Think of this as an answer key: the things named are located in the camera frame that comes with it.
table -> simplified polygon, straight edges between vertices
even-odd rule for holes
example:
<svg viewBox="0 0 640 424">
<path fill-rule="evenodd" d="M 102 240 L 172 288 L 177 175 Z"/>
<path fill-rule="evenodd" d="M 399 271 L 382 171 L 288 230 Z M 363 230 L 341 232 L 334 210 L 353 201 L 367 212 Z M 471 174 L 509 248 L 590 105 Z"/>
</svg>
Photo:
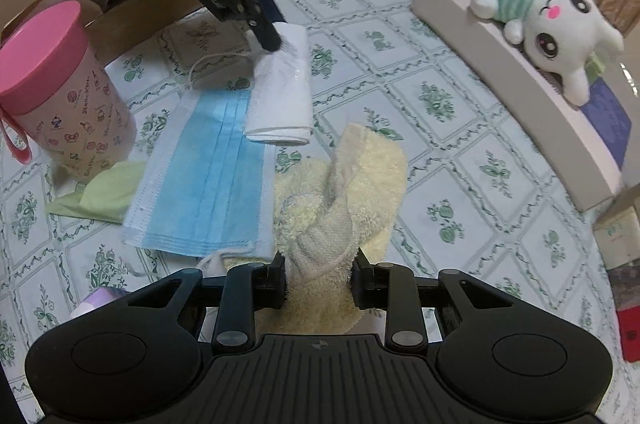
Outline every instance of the table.
<svg viewBox="0 0 640 424">
<path fill-rule="evenodd" d="M 494 94 L 427 25 L 410 0 L 275 0 L 305 25 L 312 47 L 314 139 L 279 149 L 276 170 L 328 159 L 348 122 L 398 142 L 408 189 L 386 260 L 420 276 L 453 267 L 592 332 L 614 357 L 599 415 L 640 420 L 640 364 L 622 361 L 606 271 L 591 233 L 562 184 Z M 108 67 L 134 114 L 132 159 L 147 159 L 179 100 L 191 65 L 237 52 L 242 31 L 198 11 Z M 196 86 L 251 86 L 236 56 L 199 64 Z M 0 362 L 29 422 L 41 415 L 24 377 L 27 349 L 64 322 L 94 287 L 135 290 L 194 260 L 120 243 L 120 227 L 48 215 L 44 205 L 80 186 L 36 150 L 22 166 L 0 150 Z M 438 338 L 425 310 L 430 338 Z"/>
</svg>

blue surgical mask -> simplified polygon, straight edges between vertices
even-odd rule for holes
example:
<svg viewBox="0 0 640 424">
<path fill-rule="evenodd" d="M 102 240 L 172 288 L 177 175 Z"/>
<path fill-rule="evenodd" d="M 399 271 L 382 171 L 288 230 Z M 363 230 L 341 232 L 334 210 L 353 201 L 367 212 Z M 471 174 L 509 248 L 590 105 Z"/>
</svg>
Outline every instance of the blue surgical mask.
<svg viewBox="0 0 640 424">
<path fill-rule="evenodd" d="M 275 148 L 242 134 L 249 96 L 183 95 L 127 212 L 126 244 L 187 256 L 273 256 Z"/>
</svg>

pink nose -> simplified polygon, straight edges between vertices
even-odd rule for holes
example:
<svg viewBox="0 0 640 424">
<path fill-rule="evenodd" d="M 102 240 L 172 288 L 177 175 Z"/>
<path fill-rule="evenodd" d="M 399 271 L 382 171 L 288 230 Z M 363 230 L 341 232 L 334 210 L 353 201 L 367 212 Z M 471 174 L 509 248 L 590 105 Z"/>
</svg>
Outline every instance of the pink nose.
<svg viewBox="0 0 640 424">
<path fill-rule="evenodd" d="M 549 11 L 546 13 L 546 15 L 549 16 L 549 19 L 556 19 L 558 16 L 560 16 L 560 7 L 557 5 L 549 7 Z"/>
</svg>

black robotic gripper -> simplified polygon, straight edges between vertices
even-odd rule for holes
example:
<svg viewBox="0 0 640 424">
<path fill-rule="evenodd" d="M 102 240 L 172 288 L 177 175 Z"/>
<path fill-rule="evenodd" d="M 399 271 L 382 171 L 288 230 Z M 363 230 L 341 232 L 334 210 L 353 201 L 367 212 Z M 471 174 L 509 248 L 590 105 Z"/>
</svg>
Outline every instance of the black robotic gripper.
<svg viewBox="0 0 640 424">
<path fill-rule="evenodd" d="M 458 270 L 415 278 L 354 260 L 376 335 L 256 338 L 286 297 L 284 258 L 226 277 L 184 269 L 60 325 L 26 358 L 44 424 L 596 424 L 605 347 L 581 328 Z M 219 307 L 211 343 L 198 342 Z M 428 343 L 423 307 L 443 341 Z"/>
</svg>

pink strap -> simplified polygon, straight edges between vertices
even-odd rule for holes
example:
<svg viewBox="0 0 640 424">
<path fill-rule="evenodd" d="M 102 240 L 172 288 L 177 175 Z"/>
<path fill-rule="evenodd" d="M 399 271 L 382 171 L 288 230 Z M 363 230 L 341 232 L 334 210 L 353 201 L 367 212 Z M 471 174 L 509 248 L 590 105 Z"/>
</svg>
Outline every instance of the pink strap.
<svg viewBox="0 0 640 424">
<path fill-rule="evenodd" d="M 14 141 L 9 138 L 9 134 L 6 132 L 4 128 L 4 123 L 7 123 L 10 128 L 12 128 L 15 133 L 18 134 L 18 137 L 22 139 L 25 143 L 24 149 L 18 148 Z M 9 146 L 9 150 L 13 154 L 14 157 L 18 159 L 20 164 L 28 164 L 31 162 L 31 148 L 29 148 L 29 139 L 27 138 L 27 134 L 24 133 L 22 127 L 15 121 L 11 115 L 9 115 L 5 110 L 0 106 L 0 131 L 4 134 L 4 140 Z"/>
</svg>

